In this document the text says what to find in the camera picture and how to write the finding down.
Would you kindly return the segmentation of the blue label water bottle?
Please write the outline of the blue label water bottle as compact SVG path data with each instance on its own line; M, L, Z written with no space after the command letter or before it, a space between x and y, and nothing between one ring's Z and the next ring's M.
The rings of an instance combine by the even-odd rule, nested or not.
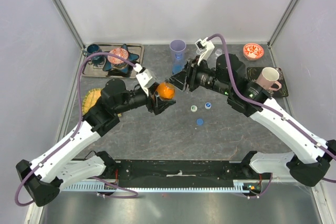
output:
M173 57L172 73L177 74L183 70L184 58L181 53L176 53Z

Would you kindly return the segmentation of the orange juice bottle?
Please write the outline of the orange juice bottle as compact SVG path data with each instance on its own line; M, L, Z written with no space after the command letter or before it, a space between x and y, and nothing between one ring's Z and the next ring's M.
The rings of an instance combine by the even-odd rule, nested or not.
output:
M162 99L172 100L175 96L175 87L168 82L162 82L158 85L156 92Z

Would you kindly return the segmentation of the white green bottle cap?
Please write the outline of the white green bottle cap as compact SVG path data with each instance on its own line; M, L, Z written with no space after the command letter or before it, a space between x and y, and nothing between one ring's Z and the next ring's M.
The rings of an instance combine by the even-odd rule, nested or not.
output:
M190 110L191 110L192 112L196 112L196 111L197 111L197 106L192 105L191 108L190 108Z

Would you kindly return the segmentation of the blue white bottle cap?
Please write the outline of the blue white bottle cap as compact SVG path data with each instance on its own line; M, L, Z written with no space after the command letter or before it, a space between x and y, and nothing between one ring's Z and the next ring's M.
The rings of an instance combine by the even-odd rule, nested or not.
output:
M212 104L210 102L205 103L205 108L210 109L212 107Z

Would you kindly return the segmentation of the clear plastic bottle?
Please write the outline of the clear plastic bottle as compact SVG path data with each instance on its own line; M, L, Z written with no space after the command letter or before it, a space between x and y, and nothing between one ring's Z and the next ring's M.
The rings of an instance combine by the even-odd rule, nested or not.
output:
M223 51L222 49L218 48L216 49L215 51L215 57L218 58L219 56L221 56L223 54Z

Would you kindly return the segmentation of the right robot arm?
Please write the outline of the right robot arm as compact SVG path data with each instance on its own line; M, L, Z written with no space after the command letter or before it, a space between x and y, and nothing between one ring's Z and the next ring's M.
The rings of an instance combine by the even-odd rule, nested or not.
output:
M291 176L309 187L327 180L330 163L335 159L335 141L326 141L308 131L264 88L249 81L245 64L236 55L219 56L213 69L200 57L189 59L183 70L167 81L181 91L203 87L227 96L232 109L263 125L290 148L290 152L280 154L249 152L240 166L245 178L273 173Z

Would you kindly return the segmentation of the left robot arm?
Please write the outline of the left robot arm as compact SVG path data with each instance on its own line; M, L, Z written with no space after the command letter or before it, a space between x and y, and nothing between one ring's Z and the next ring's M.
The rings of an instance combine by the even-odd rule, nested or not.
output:
M38 207L53 201L73 183L86 178L111 178L117 171L116 161L105 151L68 166L68 162L84 148L97 141L119 122L119 114L141 106L155 115L175 104L174 87L154 82L149 87L137 84L127 90L124 81L111 79L101 89L100 97L61 141L33 161L21 160L16 165L21 184Z

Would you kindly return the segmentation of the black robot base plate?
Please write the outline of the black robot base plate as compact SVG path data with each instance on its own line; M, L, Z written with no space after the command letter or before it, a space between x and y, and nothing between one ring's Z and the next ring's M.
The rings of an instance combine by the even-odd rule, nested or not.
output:
M232 187L235 180L268 180L270 173L258 174L247 160L114 160L107 152L95 152L108 162L107 171L99 178L117 180L125 188L218 188Z

